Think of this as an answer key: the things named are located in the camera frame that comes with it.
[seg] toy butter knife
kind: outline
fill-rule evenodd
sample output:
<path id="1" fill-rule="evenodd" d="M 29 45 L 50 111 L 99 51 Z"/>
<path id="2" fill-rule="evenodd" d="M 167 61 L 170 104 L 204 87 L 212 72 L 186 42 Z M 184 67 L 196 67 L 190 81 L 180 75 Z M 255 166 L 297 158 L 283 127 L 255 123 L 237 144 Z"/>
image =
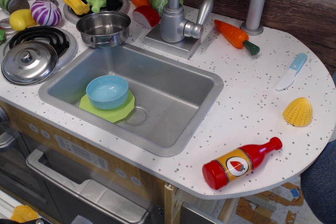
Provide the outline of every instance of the toy butter knife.
<path id="1" fill-rule="evenodd" d="M 300 53 L 296 56 L 293 63 L 289 66 L 289 69 L 285 73 L 285 75 L 281 78 L 278 85 L 276 86 L 276 90 L 281 91 L 285 88 L 291 86 L 294 82 L 295 75 L 300 71 L 303 64 L 307 60 L 307 55 L 304 53 Z"/>

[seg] toy ketchup bottle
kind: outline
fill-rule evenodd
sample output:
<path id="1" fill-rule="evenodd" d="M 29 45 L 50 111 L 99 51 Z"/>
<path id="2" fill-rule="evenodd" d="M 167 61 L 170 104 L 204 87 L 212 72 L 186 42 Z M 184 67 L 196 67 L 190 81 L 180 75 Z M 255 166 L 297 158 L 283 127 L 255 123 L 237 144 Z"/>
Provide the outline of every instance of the toy ketchup bottle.
<path id="1" fill-rule="evenodd" d="M 220 189 L 232 180 L 252 172 L 262 164 L 268 153 L 281 148 L 282 142 L 277 137 L 272 137 L 266 144 L 244 145 L 203 165 L 203 176 L 211 188 Z"/>

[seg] blue fabric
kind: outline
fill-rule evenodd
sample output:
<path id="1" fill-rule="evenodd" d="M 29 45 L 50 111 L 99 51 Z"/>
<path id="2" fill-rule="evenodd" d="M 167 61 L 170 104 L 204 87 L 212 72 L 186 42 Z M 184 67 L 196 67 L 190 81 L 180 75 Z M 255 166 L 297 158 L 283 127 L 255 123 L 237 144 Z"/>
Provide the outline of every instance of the blue fabric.
<path id="1" fill-rule="evenodd" d="M 336 140 L 301 174 L 301 189 L 314 215 L 324 224 L 335 224 Z"/>

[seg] sink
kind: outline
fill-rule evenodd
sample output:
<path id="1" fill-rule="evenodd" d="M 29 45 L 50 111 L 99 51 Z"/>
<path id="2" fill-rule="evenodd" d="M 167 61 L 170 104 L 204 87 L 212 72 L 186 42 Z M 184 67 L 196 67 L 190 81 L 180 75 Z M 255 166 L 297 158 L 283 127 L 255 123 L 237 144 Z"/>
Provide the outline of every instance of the sink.
<path id="1" fill-rule="evenodd" d="M 87 84 L 96 77 L 124 77 L 135 107 L 111 123 L 79 108 Z M 48 79 L 40 98 L 149 152 L 173 156 L 181 152 L 223 89 L 222 79 L 147 50 L 123 43 L 88 48 Z"/>

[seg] toy carrot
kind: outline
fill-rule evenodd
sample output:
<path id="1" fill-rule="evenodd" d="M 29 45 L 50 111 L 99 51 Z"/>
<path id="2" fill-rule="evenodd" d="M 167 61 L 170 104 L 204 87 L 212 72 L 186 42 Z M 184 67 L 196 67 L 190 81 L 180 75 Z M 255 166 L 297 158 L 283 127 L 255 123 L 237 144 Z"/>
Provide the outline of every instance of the toy carrot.
<path id="1" fill-rule="evenodd" d="M 220 33 L 223 34 L 223 36 L 236 48 L 245 47 L 251 55 L 256 55 L 260 52 L 260 48 L 258 46 L 248 41 L 248 34 L 243 30 L 218 19 L 215 19 L 214 23 Z"/>
<path id="2" fill-rule="evenodd" d="M 151 2 L 149 2 L 149 0 L 132 0 L 132 3 L 136 6 L 142 6 L 142 5 L 148 5 L 148 6 L 152 6 Z"/>

